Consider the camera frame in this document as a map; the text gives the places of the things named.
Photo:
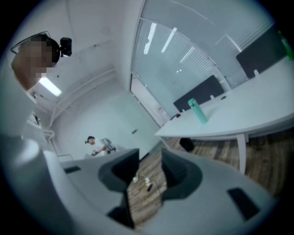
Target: white ceiling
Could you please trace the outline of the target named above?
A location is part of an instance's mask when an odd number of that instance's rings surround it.
[[[133,39],[143,2],[144,0],[47,0],[32,10],[9,46],[42,31],[49,31],[58,43],[62,37],[73,40],[73,54],[60,58],[55,68],[47,70],[47,77],[62,90],[62,94],[55,97],[40,84],[35,88],[42,95],[37,98],[40,110],[52,115],[56,104],[61,109],[67,108],[78,98],[73,91],[78,93],[79,87],[89,80],[91,83],[85,86],[87,89],[79,91],[81,95],[90,90],[91,86],[113,77],[129,82]],[[12,61],[13,54],[7,54],[7,59]]]

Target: desk leg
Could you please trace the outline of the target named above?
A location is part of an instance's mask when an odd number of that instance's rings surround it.
[[[164,137],[162,138],[162,137],[160,136],[160,139],[161,139],[161,141],[164,143],[164,145],[165,145],[168,149],[170,149],[169,144],[164,140]]]
[[[237,142],[239,148],[239,167],[240,172],[245,174],[246,168],[246,139],[244,134],[237,135]]]

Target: trash bin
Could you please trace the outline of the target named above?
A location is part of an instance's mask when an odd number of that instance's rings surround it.
[[[191,152],[194,149],[194,144],[190,138],[181,138],[180,145],[187,151]]]

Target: wooden floor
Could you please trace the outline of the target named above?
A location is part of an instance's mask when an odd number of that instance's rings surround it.
[[[287,159],[294,151],[294,129],[249,139],[245,174],[256,181],[275,197],[278,197],[285,181]],[[179,140],[169,141],[171,149],[184,151]],[[140,162],[139,180],[128,187],[130,212],[136,226],[141,230],[161,207],[160,193],[166,189],[166,180],[161,169],[161,148],[157,146],[149,156]],[[225,162],[239,169],[239,155],[236,140],[197,141],[192,152],[197,156]],[[153,187],[147,192],[144,178],[148,177]]]

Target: door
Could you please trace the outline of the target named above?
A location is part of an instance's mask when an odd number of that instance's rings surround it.
[[[167,112],[161,107],[153,95],[134,75],[132,75],[130,90],[160,127],[170,120],[170,116],[167,114]]]
[[[134,147],[140,149],[140,159],[143,158],[160,141],[155,136],[159,126],[130,92],[120,95],[110,104],[126,131],[132,135]]]

